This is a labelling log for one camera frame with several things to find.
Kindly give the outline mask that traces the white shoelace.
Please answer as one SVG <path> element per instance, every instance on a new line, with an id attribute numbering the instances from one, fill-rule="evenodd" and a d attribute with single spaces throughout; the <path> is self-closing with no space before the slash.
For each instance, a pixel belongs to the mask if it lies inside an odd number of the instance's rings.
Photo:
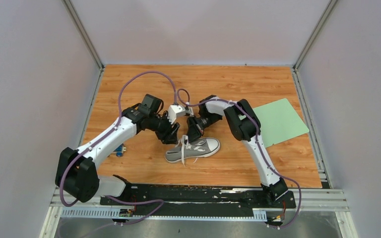
<path id="1" fill-rule="evenodd" d="M 180 144 L 180 159 L 184 166 L 187 158 L 203 157 L 210 152 L 206 139 L 198 139 L 194 142 L 189 142 L 188 136 L 183 135 Z"/>

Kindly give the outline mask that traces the grey canvas sneaker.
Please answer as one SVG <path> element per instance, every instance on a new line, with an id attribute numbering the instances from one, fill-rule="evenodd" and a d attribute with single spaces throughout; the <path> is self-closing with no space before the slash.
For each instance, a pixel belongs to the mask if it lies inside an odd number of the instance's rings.
<path id="1" fill-rule="evenodd" d="M 205 137 L 191 142 L 187 135 L 183 135 L 178 144 L 165 153 L 165 159 L 169 163 L 181 162 L 186 165 L 186 159 L 206 158 L 216 154 L 220 150 L 220 141 L 216 138 Z"/>

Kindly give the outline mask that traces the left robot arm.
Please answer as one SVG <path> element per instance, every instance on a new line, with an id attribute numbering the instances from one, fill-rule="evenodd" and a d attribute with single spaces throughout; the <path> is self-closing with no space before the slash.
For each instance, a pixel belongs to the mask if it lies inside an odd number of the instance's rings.
<path id="1" fill-rule="evenodd" d="M 107 129 L 88 143 L 76 148 L 65 148 L 60 153 L 55 184 L 80 202 L 94 196 L 109 195 L 120 205 L 128 204 L 132 191 L 119 176 L 100 176 L 99 166 L 115 149 L 143 130 L 155 132 L 163 144 L 176 144 L 180 127 L 178 117 L 186 114 L 185 107 L 174 103 L 164 113 L 159 112 L 163 100 L 146 94 L 141 103 L 122 111 Z"/>

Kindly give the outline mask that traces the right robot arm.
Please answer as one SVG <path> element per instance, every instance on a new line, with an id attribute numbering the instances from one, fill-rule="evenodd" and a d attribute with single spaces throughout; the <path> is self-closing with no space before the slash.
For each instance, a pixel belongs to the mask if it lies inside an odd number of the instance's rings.
<path id="1" fill-rule="evenodd" d="M 227 101 L 211 95 L 197 106 L 199 115 L 187 118 L 189 141 L 202 138 L 205 129 L 225 118 L 233 137 L 244 144 L 255 163 L 261 187 L 265 191 L 264 202 L 270 207 L 281 203 L 283 195 L 288 192 L 288 186 L 264 146 L 260 121 L 248 101 Z"/>

